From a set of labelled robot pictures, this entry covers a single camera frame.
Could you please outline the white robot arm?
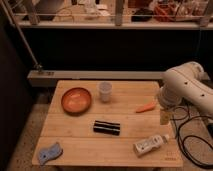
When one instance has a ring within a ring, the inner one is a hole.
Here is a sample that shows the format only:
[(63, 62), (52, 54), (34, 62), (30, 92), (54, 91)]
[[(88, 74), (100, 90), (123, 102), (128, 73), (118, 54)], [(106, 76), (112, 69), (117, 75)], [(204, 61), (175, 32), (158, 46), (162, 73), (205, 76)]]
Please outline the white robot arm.
[(182, 99), (191, 102), (202, 113), (213, 116), (213, 88), (201, 82), (203, 75), (202, 65), (194, 61), (172, 67), (163, 73), (163, 86), (156, 94), (161, 106), (161, 125), (169, 123), (169, 112), (178, 106)]

